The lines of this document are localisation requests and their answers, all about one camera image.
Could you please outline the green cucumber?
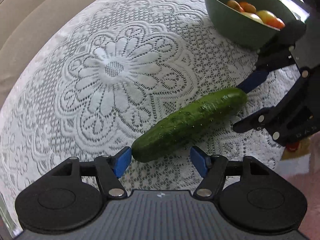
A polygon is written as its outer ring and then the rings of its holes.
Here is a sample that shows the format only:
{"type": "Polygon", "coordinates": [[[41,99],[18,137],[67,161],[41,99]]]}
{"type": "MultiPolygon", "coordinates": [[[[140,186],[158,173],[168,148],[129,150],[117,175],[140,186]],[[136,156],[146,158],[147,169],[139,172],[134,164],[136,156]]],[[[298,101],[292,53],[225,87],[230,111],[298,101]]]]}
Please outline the green cucumber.
{"type": "Polygon", "coordinates": [[[212,122],[237,113],[246,102],[247,94],[236,87],[204,95],[169,114],[137,138],[132,144],[132,156],[147,163],[168,155],[212,122]]]}

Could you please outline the beige sofa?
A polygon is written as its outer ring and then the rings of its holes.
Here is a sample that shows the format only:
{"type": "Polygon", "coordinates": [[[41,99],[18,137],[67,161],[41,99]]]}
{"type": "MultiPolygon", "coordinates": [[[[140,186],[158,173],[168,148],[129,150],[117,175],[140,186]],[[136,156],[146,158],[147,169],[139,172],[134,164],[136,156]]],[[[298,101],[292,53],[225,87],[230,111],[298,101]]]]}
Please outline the beige sofa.
{"type": "Polygon", "coordinates": [[[28,63],[73,16],[96,0],[4,0],[1,3],[1,103],[28,63]]]}

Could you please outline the orange mandarin back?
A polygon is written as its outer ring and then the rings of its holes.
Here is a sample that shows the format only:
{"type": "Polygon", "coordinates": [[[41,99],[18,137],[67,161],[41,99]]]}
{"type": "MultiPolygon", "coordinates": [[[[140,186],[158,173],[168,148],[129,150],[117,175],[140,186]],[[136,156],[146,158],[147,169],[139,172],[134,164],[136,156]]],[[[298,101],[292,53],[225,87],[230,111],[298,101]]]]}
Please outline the orange mandarin back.
{"type": "Polygon", "coordinates": [[[248,2],[239,2],[240,7],[244,10],[244,12],[249,12],[255,14],[257,12],[257,9],[254,5],[248,2]]]}

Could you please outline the white lace tablecloth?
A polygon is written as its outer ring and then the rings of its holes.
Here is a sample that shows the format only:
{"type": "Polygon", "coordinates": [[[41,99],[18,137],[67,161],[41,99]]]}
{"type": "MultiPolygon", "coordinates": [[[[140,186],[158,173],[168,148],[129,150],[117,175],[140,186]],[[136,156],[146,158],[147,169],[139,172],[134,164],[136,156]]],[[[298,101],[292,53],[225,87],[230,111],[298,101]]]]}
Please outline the white lace tablecloth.
{"type": "Polygon", "coordinates": [[[114,155],[188,103],[233,87],[256,53],[222,37],[204,0],[97,0],[42,47],[1,110],[1,214],[71,156],[114,155]]]}

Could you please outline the yellow apple in bowl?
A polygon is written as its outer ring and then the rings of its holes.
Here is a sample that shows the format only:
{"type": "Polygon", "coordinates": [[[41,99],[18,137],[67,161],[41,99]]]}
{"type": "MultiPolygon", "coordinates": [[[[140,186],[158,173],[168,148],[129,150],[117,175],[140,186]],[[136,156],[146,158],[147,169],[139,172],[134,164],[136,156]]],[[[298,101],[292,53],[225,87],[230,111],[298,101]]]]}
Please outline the yellow apple in bowl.
{"type": "Polygon", "coordinates": [[[254,20],[255,22],[258,22],[258,23],[261,23],[261,24],[264,23],[263,20],[258,15],[254,14],[254,13],[242,12],[242,14],[244,16],[246,16],[247,18],[250,18],[250,19],[254,20]]]}

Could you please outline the orange mandarin front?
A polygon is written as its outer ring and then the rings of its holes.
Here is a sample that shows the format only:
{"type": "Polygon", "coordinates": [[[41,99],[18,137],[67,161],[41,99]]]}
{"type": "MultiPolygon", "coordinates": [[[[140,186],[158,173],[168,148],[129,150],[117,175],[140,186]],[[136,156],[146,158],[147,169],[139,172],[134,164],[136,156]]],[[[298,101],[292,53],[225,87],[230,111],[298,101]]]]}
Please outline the orange mandarin front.
{"type": "Polygon", "coordinates": [[[265,24],[280,30],[285,27],[285,23],[279,18],[268,18],[265,24]]]}

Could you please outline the orange mandarin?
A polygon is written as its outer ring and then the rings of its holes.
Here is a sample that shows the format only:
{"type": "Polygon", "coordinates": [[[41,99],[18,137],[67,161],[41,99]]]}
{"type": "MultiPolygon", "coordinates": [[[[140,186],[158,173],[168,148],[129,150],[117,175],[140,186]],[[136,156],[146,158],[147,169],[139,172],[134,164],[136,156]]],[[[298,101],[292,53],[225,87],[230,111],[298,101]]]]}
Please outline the orange mandarin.
{"type": "Polygon", "coordinates": [[[248,2],[239,2],[240,7],[244,10],[244,12],[249,12],[255,14],[257,12],[257,9],[254,5],[248,2]]]}
{"type": "Polygon", "coordinates": [[[268,18],[265,24],[280,30],[285,27],[285,23],[279,18],[268,18]]]}

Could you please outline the green plastic colander bowl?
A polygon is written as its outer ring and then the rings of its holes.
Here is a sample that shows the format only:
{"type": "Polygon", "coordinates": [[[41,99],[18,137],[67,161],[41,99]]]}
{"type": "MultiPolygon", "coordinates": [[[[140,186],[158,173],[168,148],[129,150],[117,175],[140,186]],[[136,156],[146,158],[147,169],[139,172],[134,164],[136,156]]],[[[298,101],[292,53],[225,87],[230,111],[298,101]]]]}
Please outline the green plastic colander bowl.
{"type": "MultiPolygon", "coordinates": [[[[215,29],[225,38],[251,50],[260,49],[281,30],[254,21],[244,14],[230,8],[228,0],[204,0],[210,20],[215,29]]],[[[257,9],[274,13],[285,23],[283,31],[291,37],[300,39],[306,24],[296,19],[294,14],[280,0],[235,0],[249,2],[257,9]]]]}

